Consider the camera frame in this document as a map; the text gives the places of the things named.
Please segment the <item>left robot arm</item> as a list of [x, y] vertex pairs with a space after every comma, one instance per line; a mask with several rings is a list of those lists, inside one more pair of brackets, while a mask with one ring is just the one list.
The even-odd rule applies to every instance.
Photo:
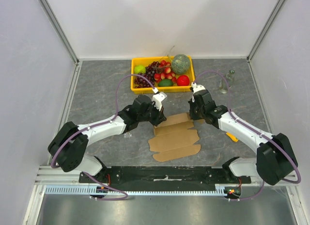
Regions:
[[84, 125], [65, 123], [48, 146], [51, 167], [60, 167], [64, 172], [78, 170], [89, 174], [96, 183], [103, 182], [106, 167], [99, 158], [86, 154], [87, 147], [105, 138], [125, 134], [141, 122], [158, 126], [166, 121], [162, 105], [166, 97], [163, 92], [153, 97], [139, 95], [131, 105], [110, 118]]

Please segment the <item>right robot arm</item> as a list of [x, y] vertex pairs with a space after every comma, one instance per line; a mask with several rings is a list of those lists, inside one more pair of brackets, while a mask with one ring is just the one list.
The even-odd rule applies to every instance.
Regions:
[[225, 182], [233, 183], [239, 177], [260, 177], [269, 185], [290, 181], [287, 176], [298, 171], [298, 163], [286, 135], [264, 132], [239, 118], [226, 106], [216, 105], [209, 91], [201, 85], [192, 87], [191, 91], [192, 98], [188, 101], [191, 119], [204, 120], [233, 135], [255, 154], [254, 158], [235, 157], [227, 161], [228, 167], [221, 174]]

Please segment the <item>small clear snack wrapper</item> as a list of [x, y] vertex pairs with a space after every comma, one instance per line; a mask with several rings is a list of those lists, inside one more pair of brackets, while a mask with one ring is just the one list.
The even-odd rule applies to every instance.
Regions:
[[132, 134], [130, 132], [127, 132], [127, 133], [124, 134], [124, 137], [125, 138], [131, 138]]

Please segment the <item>brown cardboard box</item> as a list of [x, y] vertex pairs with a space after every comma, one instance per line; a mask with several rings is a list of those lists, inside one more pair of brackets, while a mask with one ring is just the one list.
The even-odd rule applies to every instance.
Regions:
[[189, 114], [180, 113], [167, 117], [167, 120], [154, 127], [154, 137], [148, 141], [153, 158], [166, 162], [196, 155], [201, 150], [198, 131]]

